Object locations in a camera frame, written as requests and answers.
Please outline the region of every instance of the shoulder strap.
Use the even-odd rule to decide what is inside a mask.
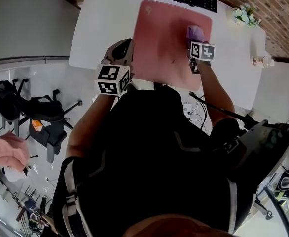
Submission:
[[[93,237],[81,210],[80,200],[74,181],[73,162],[65,170],[64,177],[69,196],[62,209],[62,216],[70,237]]]
[[[237,207],[238,207],[237,184],[230,181],[228,178],[227,180],[230,187],[230,220],[229,220],[228,233],[233,234],[235,230],[235,221],[237,217]]]

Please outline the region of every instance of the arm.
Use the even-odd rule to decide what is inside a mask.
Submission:
[[[67,146],[66,158],[70,156],[84,157],[90,149],[93,139],[98,132],[103,120],[110,112],[115,97],[99,95],[88,111],[73,128]]]
[[[200,77],[203,85],[205,100],[218,107],[223,108],[231,112],[235,112],[233,103],[228,96],[228,94],[224,91],[220,82],[218,81],[216,75],[214,74],[212,68],[203,61],[198,61],[197,67],[200,72]],[[212,109],[207,106],[208,114],[210,120],[212,121],[213,127],[223,119],[232,119],[233,117],[222,113],[221,111]]]

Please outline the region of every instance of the purple cloth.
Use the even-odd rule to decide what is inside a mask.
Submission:
[[[190,41],[204,42],[204,31],[199,26],[188,26],[186,38]]]

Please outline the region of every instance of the pink mouse pad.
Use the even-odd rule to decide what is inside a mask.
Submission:
[[[134,78],[198,90],[200,76],[189,68],[186,32],[190,25],[204,31],[210,40],[212,20],[178,6],[144,0],[135,27]]]

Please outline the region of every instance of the white desk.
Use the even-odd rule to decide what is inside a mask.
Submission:
[[[69,64],[96,69],[106,50],[119,40],[132,38],[143,0],[85,0],[70,53]],[[250,63],[252,55],[264,55],[265,31],[260,27],[232,25],[230,7],[218,1],[217,13],[171,0],[154,0],[177,5],[209,16],[213,21],[211,44],[217,46],[212,68],[233,103],[251,109],[261,69]]]

